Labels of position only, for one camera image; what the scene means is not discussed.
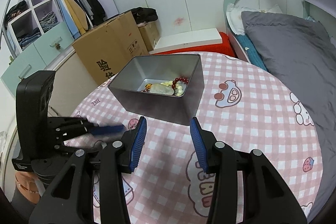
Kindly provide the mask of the person left hand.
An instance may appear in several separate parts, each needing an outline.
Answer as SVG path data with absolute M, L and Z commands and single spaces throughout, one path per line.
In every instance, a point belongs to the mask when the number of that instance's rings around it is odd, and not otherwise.
M 36 180 L 38 177 L 31 172 L 15 172 L 16 186 L 20 193 L 32 203 L 37 203 L 41 197 Z

